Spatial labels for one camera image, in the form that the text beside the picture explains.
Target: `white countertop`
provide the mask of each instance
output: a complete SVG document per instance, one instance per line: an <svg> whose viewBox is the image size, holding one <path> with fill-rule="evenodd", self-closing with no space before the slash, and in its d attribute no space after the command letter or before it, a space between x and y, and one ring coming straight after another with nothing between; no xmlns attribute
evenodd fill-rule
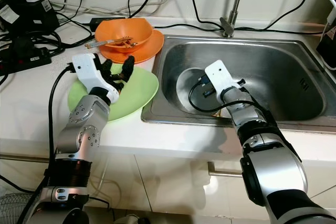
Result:
<svg viewBox="0 0 336 224"><path fill-rule="evenodd" d="M79 19L88 21L87 17ZM149 18L152 25L174 24L174 19ZM218 33L184 27L162 29L164 34L218 37ZM75 26L64 26L59 34L72 43L86 36ZM235 38L271 38L301 40L313 54L317 36L236 31ZM0 87L0 152L47 156L47 105L54 80L71 56L87 52L84 47L67 49L53 57L52 64L11 74ZM137 66L151 71L154 57ZM55 137L65 126L69 109L67 94L76 75L68 73L60 81L54 97ZM141 110L124 119L108 123L101 136L101 150L113 153L163 155L206 159L239 159L241 146L233 129L213 126L152 124L141 121ZM336 135L282 131L298 154L306 161L336 162Z"/></svg>

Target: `sink basin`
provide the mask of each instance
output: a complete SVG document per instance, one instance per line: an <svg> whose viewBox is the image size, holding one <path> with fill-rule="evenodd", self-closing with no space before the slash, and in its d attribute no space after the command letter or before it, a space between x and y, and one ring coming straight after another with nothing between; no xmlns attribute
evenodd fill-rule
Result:
<svg viewBox="0 0 336 224"><path fill-rule="evenodd" d="M268 108L281 129L336 131L336 85L300 41L220 39L166 36L153 73L160 88L143 109L142 120L155 123L204 124L230 127L221 118L196 111L188 94L204 68L220 59L236 81ZM203 109L220 104L204 98L211 84L199 86L193 101Z"/></svg>

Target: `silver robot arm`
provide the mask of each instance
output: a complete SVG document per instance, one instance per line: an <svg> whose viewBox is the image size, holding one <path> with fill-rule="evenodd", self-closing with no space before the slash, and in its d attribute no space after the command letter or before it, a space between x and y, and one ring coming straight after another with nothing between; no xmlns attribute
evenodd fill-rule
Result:
<svg viewBox="0 0 336 224"><path fill-rule="evenodd" d="M110 72L112 62L107 60L101 65L94 54L75 55L72 64L89 94L70 113L57 138L55 160L47 171L49 182L28 218L29 224L89 223L82 208L89 199L91 164L108 121L109 106L118 100L123 88L122 83L114 80L128 81L134 58L128 58L122 73L115 75Z"/></svg>
<svg viewBox="0 0 336 224"><path fill-rule="evenodd" d="M240 164L249 199L266 207L271 224L335 224L335 217L307 196L301 160L271 113L233 81L222 61L214 62L205 72L220 103L242 101L227 110L243 148Z"/></svg>

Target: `green plate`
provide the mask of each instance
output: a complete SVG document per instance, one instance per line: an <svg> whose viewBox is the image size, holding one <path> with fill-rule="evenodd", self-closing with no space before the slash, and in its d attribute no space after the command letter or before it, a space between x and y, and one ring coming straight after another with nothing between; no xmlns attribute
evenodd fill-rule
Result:
<svg viewBox="0 0 336 224"><path fill-rule="evenodd" d="M122 64L113 64L111 72L121 73ZM133 74L122 89L116 103L110 105L109 122L115 121L134 113L144 107L155 96L159 81L157 77L142 68L134 67ZM75 81L68 95L68 106L72 111L80 101L87 95L85 86L79 81Z"/></svg>

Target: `orange bowl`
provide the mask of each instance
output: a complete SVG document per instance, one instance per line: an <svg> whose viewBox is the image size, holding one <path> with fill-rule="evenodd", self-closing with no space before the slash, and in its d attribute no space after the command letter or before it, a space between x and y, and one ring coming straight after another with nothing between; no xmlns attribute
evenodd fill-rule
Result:
<svg viewBox="0 0 336 224"><path fill-rule="evenodd" d="M120 39L131 37L130 43L136 43L134 47L117 46L106 44L118 52L134 52L138 50L153 34L153 27L144 18L126 18L105 20L96 29L96 41Z"/></svg>

